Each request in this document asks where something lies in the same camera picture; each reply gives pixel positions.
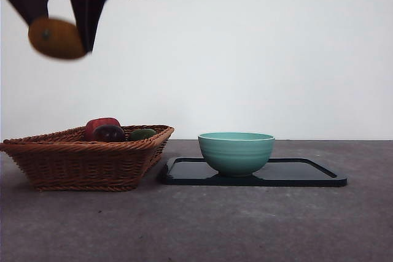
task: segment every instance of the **black tray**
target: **black tray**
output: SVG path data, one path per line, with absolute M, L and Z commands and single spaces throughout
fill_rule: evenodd
M 158 177 L 171 185 L 342 187 L 347 184 L 345 176 L 303 158 L 271 158 L 261 170 L 245 177 L 222 176 L 203 158 L 172 158 Z

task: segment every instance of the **wicker basket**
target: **wicker basket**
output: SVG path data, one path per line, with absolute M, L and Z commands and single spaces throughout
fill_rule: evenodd
M 174 131 L 165 125 L 123 126 L 154 129 L 156 135 L 134 142 L 82 141 L 85 127 L 40 136 L 6 139 L 6 152 L 27 175 L 33 187 L 44 190 L 127 191 L 162 155 Z

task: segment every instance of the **dark purple fruit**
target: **dark purple fruit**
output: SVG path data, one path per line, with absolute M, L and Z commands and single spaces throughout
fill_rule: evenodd
M 125 141 L 124 130 L 116 125 L 106 124 L 98 126 L 93 131 L 94 141 L 122 142 Z

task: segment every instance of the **ceramic bowl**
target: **ceramic bowl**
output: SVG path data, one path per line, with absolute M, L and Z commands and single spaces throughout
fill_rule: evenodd
M 218 132 L 198 136 L 205 161 L 222 175 L 241 177 L 261 169 L 273 150 L 274 136 Z

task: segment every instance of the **gray concrete floor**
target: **gray concrete floor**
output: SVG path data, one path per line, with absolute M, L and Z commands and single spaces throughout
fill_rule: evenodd
M 202 187 L 155 180 L 166 160 L 201 156 L 170 140 L 138 188 L 123 193 L 32 190 L 1 163 L 1 261 L 393 261 L 393 142 L 276 141 L 348 185 Z

